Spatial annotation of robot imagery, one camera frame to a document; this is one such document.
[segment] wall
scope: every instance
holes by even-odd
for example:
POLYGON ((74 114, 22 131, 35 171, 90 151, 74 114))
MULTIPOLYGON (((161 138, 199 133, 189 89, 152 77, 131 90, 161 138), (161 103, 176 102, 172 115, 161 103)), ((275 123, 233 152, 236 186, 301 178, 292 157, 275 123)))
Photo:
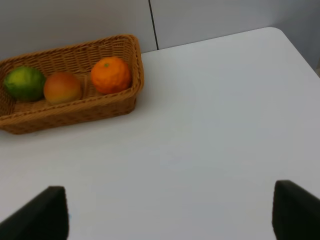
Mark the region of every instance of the wall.
MULTIPOLYGON (((150 0, 160 49, 273 26, 315 68, 320 0, 150 0)), ((11 0, 0 5, 0 59, 132 33, 157 49, 148 0, 11 0)))
POLYGON ((273 26, 316 67, 319 0, 151 0, 160 49, 273 26))
POLYGON ((0 58, 132 33, 156 50, 148 1, 10 0, 0 4, 0 58))

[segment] fruit basket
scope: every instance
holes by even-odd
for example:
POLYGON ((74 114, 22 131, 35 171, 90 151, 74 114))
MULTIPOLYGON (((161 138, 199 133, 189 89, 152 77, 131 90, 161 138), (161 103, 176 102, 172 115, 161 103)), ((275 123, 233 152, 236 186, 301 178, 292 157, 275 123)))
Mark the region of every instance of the fruit basket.
POLYGON ((0 81, 0 129, 12 134, 26 134, 129 114, 143 88, 144 70, 137 38, 123 34, 3 60, 0 62, 0 81), (93 86, 90 71, 100 59, 111 56, 128 64, 132 82, 127 90, 102 95, 93 86), (3 81, 19 66, 37 68, 46 77, 55 72, 74 74, 81 81, 81 99, 58 105, 50 105, 45 99, 16 101, 4 89, 3 81))

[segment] tangerine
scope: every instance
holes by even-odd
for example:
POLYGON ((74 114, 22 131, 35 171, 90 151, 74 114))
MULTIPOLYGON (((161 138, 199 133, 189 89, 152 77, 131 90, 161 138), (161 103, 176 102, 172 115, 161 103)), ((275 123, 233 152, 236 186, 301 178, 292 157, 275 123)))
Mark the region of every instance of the tangerine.
POLYGON ((119 93, 130 86, 129 66, 119 57, 105 57, 93 66, 91 81, 102 94, 119 93))

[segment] lime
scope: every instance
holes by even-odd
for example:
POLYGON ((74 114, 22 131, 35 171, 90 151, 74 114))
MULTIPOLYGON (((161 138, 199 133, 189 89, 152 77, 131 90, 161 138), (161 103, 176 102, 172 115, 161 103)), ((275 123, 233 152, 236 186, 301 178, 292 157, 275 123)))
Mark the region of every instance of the lime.
POLYGON ((33 102, 44 96, 45 81, 43 73, 36 68, 19 66, 5 77, 3 84, 15 99, 33 102))

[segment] white table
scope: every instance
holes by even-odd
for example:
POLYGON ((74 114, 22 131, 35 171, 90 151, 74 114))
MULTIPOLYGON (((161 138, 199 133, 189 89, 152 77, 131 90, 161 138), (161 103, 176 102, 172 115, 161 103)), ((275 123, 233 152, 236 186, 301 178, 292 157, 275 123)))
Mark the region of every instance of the white table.
POLYGON ((320 196, 320 79, 280 30, 143 63, 129 115, 0 133, 0 221, 62 185, 70 240, 272 240, 276 180, 320 196))

